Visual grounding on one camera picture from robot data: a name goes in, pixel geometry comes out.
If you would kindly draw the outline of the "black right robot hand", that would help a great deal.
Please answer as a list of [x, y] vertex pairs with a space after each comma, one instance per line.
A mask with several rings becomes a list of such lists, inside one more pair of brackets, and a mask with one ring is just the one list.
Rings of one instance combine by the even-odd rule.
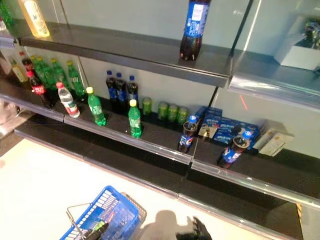
[[212, 240], [206, 226], [195, 216], [192, 221], [192, 231], [177, 232], [175, 237], [177, 240]]

